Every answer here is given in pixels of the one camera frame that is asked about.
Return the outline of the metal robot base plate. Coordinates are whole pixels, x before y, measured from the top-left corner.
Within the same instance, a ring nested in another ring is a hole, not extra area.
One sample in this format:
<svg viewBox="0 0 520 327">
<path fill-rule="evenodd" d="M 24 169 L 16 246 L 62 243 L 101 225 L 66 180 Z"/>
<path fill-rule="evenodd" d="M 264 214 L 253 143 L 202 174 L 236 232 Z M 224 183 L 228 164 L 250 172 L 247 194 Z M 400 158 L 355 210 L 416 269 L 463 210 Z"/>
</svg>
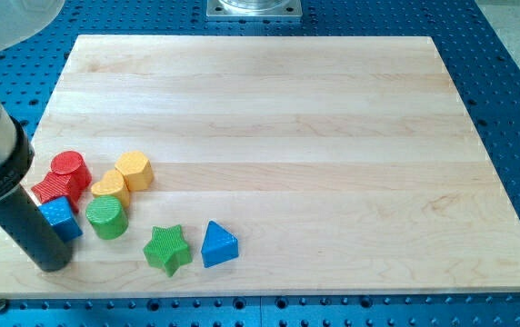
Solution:
<svg viewBox="0 0 520 327">
<path fill-rule="evenodd" d="M 206 16 L 212 19 L 300 18 L 301 0 L 207 0 Z"/>
</svg>

